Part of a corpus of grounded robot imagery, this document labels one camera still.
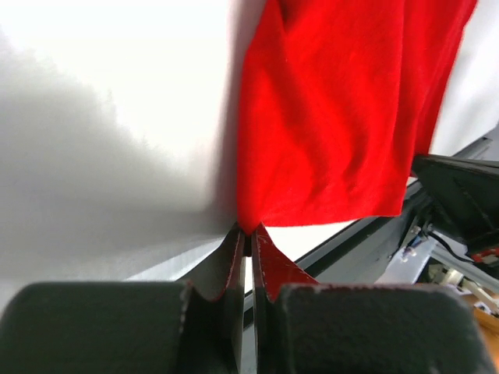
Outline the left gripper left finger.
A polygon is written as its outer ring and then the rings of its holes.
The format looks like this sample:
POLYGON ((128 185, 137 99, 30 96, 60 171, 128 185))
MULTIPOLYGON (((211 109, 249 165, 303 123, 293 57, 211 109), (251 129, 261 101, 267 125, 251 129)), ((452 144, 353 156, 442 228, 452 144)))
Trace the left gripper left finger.
POLYGON ((1 318, 4 373, 237 373, 245 235, 176 281, 44 282, 1 318))

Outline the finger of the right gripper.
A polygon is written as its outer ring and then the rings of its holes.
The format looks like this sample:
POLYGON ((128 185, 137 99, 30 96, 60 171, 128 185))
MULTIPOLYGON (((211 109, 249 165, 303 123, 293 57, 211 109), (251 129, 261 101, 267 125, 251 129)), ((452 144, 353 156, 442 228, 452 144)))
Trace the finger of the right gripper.
POLYGON ((434 226, 463 244, 498 243, 498 163, 419 155, 412 172, 433 200, 434 226))

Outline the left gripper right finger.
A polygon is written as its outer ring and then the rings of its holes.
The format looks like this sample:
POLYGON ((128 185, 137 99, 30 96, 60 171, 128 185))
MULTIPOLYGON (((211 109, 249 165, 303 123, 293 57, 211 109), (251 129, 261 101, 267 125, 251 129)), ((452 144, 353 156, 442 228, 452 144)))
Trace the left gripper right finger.
POLYGON ((434 285, 322 284, 251 237, 259 373, 492 373, 472 311, 434 285))

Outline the red t shirt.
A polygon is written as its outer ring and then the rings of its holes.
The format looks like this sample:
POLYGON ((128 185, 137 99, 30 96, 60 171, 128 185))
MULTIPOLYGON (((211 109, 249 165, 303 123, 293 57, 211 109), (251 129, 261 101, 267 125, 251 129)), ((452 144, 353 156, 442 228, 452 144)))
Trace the red t shirt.
POLYGON ((474 1, 269 1, 246 52, 238 221, 393 217, 474 1))

